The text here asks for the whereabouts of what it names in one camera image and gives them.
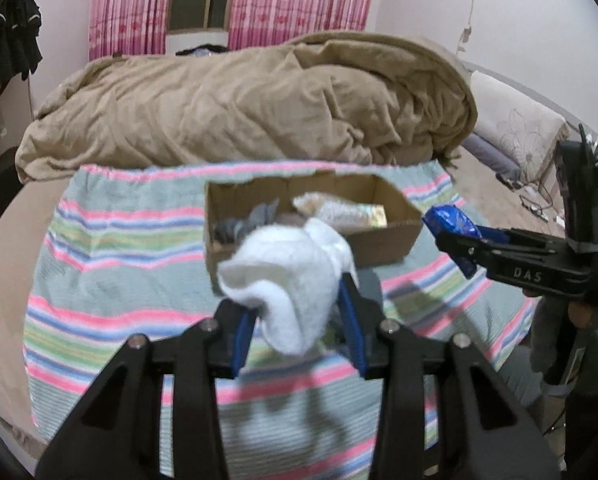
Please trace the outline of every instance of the black jacket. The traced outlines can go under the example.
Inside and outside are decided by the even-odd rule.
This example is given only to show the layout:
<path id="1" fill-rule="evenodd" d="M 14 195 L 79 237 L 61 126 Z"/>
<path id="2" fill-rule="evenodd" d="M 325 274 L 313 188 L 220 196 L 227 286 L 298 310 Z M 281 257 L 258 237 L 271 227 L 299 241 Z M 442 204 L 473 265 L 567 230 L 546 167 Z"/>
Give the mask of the black jacket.
<path id="1" fill-rule="evenodd" d="M 5 0 L 0 6 L 0 89 L 16 75 L 26 80 L 42 59 L 36 38 L 41 12 L 34 0 Z"/>

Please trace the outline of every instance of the gray cloth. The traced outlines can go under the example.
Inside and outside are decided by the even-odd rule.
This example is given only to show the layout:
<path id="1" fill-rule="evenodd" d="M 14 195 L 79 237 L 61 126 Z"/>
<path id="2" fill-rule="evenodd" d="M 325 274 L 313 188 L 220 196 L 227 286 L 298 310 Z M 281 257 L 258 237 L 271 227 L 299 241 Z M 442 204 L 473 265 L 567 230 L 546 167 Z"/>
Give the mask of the gray cloth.
<path id="1" fill-rule="evenodd" d="M 240 244 L 258 227 L 274 223 L 279 199 L 269 204 L 261 203 L 254 207 L 248 218 L 228 218 L 214 226 L 214 239 L 222 244 Z"/>
<path id="2" fill-rule="evenodd" d="M 471 133 L 461 145 L 495 173 L 504 174 L 510 180 L 521 178 L 519 165 L 477 134 Z"/>

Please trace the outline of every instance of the floral pillow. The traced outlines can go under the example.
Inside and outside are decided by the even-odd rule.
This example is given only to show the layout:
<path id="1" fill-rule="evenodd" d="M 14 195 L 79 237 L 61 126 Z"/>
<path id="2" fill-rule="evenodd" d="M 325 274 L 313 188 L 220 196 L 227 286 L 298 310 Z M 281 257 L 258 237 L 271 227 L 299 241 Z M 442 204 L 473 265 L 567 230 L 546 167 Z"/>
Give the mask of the floral pillow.
<path id="1" fill-rule="evenodd" d="M 566 120 L 511 86 L 481 72 L 472 74 L 479 118 L 474 132 L 514 160 L 521 180 L 538 182 L 558 140 L 568 138 Z"/>

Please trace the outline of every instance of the plastic bag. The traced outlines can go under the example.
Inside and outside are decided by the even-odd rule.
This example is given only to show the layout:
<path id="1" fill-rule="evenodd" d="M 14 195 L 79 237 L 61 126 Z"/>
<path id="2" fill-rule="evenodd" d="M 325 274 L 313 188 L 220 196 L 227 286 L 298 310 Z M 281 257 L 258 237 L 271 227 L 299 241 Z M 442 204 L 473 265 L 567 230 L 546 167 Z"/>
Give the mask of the plastic bag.
<path id="1" fill-rule="evenodd" d="M 328 193 L 304 193 L 293 199 L 292 204 L 304 216 L 318 218 L 344 234 L 388 224 L 382 205 L 357 204 Z"/>
<path id="2" fill-rule="evenodd" d="M 466 213 L 454 205 L 436 205 L 423 216 L 423 222 L 436 238 L 442 232 L 451 232 L 474 238 L 483 238 L 479 228 L 473 224 Z M 466 278 L 477 272 L 477 265 L 467 258 L 453 258 Z"/>

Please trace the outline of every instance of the gray cushion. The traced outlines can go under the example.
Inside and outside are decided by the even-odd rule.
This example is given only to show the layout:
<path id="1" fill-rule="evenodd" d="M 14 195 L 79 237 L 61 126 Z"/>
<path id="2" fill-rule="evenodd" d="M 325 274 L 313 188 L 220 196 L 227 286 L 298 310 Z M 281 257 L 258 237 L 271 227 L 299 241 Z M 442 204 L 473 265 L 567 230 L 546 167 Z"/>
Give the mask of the gray cushion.
<path id="1" fill-rule="evenodd" d="M 521 175 L 519 165 L 477 134 L 471 133 L 463 141 L 463 147 L 495 173 L 502 173 L 511 180 L 519 179 Z"/>

